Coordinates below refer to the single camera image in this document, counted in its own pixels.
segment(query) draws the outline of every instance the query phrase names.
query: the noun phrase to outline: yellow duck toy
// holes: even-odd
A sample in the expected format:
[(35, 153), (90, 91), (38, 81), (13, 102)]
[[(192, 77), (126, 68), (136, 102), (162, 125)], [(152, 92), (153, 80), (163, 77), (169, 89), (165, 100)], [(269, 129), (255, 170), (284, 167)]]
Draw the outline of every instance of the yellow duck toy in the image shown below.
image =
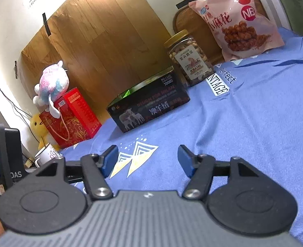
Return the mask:
[(47, 130), (46, 126), (42, 123), (38, 114), (35, 114), (30, 119), (30, 128), (37, 138), (39, 138), (38, 150), (41, 150), (42, 147), (48, 143), (50, 143), (56, 151), (61, 149)]

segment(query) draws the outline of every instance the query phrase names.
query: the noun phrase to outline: jar label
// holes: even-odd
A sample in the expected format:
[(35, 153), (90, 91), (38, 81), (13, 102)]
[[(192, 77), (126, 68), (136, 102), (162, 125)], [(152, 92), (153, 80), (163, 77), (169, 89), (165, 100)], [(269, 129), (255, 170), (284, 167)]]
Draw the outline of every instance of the jar label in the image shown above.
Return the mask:
[(175, 59), (191, 80), (196, 79), (207, 71), (211, 71), (192, 45), (176, 54)]

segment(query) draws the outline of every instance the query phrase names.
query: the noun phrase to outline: yellow lid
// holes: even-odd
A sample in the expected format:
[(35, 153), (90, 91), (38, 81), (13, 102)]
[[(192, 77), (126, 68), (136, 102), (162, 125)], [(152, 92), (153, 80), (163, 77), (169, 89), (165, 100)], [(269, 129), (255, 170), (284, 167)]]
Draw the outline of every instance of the yellow lid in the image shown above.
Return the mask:
[(171, 37), (164, 43), (165, 48), (166, 49), (170, 48), (172, 45), (174, 45), (175, 43), (177, 43), (178, 41), (180, 41), (183, 37), (186, 37), (187, 35), (189, 35), (189, 32), (186, 29), (178, 32), (176, 35), (174, 35), (173, 37)]

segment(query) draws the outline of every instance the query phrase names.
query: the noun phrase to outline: stuffed toy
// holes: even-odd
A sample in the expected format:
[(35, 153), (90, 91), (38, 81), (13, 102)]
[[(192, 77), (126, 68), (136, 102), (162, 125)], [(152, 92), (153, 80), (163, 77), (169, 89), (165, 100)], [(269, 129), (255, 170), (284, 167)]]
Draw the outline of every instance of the stuffed toy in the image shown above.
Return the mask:
[(61, 149), (52, 135), (48, 132), (46, 126), (42, 123), (42, 120), (38, 114), (35, 114), (30, 119), (30, 128), (32, 132), (37, 136), (37, 138), (39, 138), (38, 150), (41, 150), (44, 144), (46, 145), (48, 143), (50, 143), (56, 151), (59, 151)]
[(51, 65), (43, 70), (39, 84), (35, 86), (37, 96), (33, 98), (33, 104), (36, 106), (48, 105), (50, 114), (59, 119), (60, 112), (54, 107), (53, 102), (64, 95), (69, 86), (69, 79), (66, 70), (62, 68), (63, 62)]

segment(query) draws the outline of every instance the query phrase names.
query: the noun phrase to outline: gray ribbed panel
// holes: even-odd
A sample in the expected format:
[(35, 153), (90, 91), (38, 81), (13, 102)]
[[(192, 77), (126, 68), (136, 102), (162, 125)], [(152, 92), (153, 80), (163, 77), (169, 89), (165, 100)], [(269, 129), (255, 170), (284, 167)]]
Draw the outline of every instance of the gray ribbed panel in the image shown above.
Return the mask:
[(7, 232), (3, 247), (302, 247), (288, 233), (248, 238), (218, 226), (199, 202), (176, 191), (120, 191), (109, 201), (95, 202), (77, 224), (48, 236)]

